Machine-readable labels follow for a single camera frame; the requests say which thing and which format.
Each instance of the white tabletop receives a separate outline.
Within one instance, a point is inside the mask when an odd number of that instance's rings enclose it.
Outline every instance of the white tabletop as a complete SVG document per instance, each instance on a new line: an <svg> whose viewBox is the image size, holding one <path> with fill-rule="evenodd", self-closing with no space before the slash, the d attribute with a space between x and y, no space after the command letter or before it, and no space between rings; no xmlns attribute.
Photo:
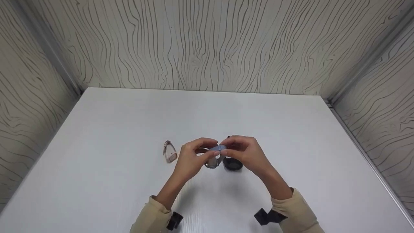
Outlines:
<svg viewBox="0 0 414 233"><path fill-rule="evenodd" d="M413 232L319 96L88 88L0 216L4 233L128 232L175 162L165 140L257 138L326 232ZM179 232L279 232L249 170L203 167L173 210Z"/></svg>

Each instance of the finger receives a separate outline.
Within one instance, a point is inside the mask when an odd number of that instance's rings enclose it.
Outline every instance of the finger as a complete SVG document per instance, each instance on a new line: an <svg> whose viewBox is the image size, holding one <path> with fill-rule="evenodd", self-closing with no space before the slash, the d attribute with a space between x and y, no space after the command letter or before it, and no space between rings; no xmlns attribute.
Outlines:
<svg viewBox="0 0 414 233"><path fill-rule="evenodd" d="M241 157L243 155L243 152L240 152L240 151L237 151L237 150L226 149L226 150L222 150L221 154L224 155L224 156L235 158L235 159L241 161Z"/></svg>
<svg viewBox="0 0 414 233"><path fill-rule="evenodd" d="M212 148L217 145L217 140L212 138L199 138L195 139L194 141L186 143L191 149L195 150L200 147L204 148Z"/></svg>
<svg viewBox="0 0 414 233"><path fill-rule="evenodd" d="M210 151L207 151L206 153L204 153L204 154L202 154L202 155L200 155L198 158L202 161L202 163L204 164L204 163L207 163L207 161L209 160L209 159L211 159L212 157L216 157L217 155L219 155L220 154L220 151L217 151L217 150L210 150Z"/></svg>
<svg viewBox="0 0 414 233"><path fill-rule="evenodd" d="M248 146L250 144L251 137L240 136L240 135L233 135L229 138L224 139L220 142L221 145L231 145L231 144L241 144L244 146Z"/></svg>
<svg viewBox="0 0 414 233"><path fill-rule="evenodd" d="M201 154L201 153L206 153L208 151L208 149L204 149L204 148L198 148L196 149L194 152L196 154Z"/></svg>
<svg viewBox="0 0 414 233"><path fill-rule="evenodd" d="M226 147L227 149L238 150L238 151L244 151L246 149L246 146L242 146L241 144L238 144L238 143L226 145Z"/></svg>

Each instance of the black velcro strap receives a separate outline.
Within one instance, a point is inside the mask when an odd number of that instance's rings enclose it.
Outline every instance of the black velcro strap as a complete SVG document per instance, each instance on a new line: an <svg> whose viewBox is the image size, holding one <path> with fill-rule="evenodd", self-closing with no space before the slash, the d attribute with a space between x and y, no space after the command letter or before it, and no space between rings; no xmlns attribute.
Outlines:
<svg viewBox="0 0 414 233"><path fill-rule="evenodd" d="M259 222L260 225L264 226L269 223L269 220L267 219L267 213L266 211L261 208L259 212L255 214L255 219Z"/></svg>
<svg viewBox="0 0 414 233"><path fill-rule="evenodd" d="M280 223L281 221L287 219L287 217L285 215L283 215L283 214L281 214L279 212L276 212L276 211L274 211L274 210L271 209L267 213L267 219L270 222L273 222L273 223Z"/></svg>
<svg viewBox="0 0 414 233"><path fill-rule="evenodd" d="M173 215L171 216L170 221L168 222L167 229L170 231L177 229L182 219L183 217L179 213L173 212Z"/></svg>
<svg viewBox="0 0 414 233"><path fill-rule="evenodd" d="M263 208L261 208L254 216L262 226L269 224L269 222L280 223L287 218L285 215L280 214L274 210L270 210L268 213L266 213Z"/></svg>

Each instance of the watch face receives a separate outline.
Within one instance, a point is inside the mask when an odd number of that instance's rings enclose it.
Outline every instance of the watch face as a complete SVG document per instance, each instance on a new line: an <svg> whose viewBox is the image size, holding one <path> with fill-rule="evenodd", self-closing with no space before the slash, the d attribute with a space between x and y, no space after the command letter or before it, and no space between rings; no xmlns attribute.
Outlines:
<svg viewBox="0 0 414 233"><path fill-rule="evenodd" d="M163 154L167 163L172 163L178 157L177 151L170 141L164 143Z"/></svg>
<svg viewBox="0 0 414 233"><path fill-rule="evenodd" d="M225 158L223 164L230 171L238 171L243 167L243 164L235 158Z"/></svg>

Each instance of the wall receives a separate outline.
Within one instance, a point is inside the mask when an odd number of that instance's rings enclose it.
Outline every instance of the wall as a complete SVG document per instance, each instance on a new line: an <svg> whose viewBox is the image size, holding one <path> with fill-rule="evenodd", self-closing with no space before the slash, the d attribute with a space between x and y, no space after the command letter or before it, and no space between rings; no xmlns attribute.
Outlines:
<svg viewBox="0 0 414 233"><path fill-rule="evenodd" d="M33 0L91 87L321 95L406 0Z"/></svg>
<svg viewBox="0 0 414 233"><path fill-rule="evenodd" d="M9 1L0 12L1 211L76 99Z"/></svg>
<svg viewBox="0 0 414 233"><path fill-rule="evenodd" d="M414 24L335 106L414 216Z"/></svg>

